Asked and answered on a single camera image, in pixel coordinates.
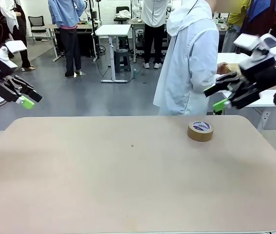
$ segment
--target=light blue jacket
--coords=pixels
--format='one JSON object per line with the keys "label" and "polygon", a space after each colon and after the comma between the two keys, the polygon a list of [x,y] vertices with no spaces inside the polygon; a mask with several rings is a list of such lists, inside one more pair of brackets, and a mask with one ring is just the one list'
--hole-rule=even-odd
{"label": "light blue jacket", "polygon": [[48,0],[52,24],[74,27],[86,8],[84,0]]}

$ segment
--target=hand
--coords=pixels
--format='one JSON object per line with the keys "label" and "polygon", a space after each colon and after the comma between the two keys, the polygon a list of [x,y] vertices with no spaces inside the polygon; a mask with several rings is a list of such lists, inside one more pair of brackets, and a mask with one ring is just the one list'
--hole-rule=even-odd
{"label": "hand", "polygon": [[225,62],[222,62],[217,65],[217,74],[224,75],[225,74],[225,68],[228,64]]}

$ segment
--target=white shirt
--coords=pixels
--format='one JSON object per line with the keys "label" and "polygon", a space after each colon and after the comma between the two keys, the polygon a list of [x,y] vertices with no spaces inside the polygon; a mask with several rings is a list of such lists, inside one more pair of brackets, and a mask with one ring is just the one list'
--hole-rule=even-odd
{"label": "white shirt", "polygon": [[0,11],[2,15],[5,16],[7,19],[7,25],[11,34],[13,33],[14,26],[19,29],[17,15],[13,11],[14,7],[14,0],[0,0]]}
{"label": "white shirt", "polygon": [[141,19],[150,27],[160,27],[165,23],[167,0],[143,0]]}
{"label": "white shirt", "polygon": [[159,115],[206,115],[204,90],[216,79],[219,32],[205,0],[189,0],[172,12],[167,32],[172,36],[153,104]]}

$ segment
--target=hood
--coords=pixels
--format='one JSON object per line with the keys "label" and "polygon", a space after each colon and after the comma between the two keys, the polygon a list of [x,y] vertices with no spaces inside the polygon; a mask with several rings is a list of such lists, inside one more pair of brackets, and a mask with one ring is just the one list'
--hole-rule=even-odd
{"label": "hood", "polygon": [[167,32],[172,37],[175,37],[179,31],[206,18],[212,19],[210,5],[205,0],[188,0],[169,16],[167,21]]}

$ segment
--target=yellow garment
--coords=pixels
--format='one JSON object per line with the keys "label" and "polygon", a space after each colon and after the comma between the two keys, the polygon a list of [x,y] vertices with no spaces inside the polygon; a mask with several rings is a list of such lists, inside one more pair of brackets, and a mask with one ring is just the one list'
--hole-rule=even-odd
{"label": "yellow garment", "polygon": [[251,5],[251,0],[239,0],[241,5],[241,13],[230,14],[228,23],[242,27],[246,18],[247,9]]}

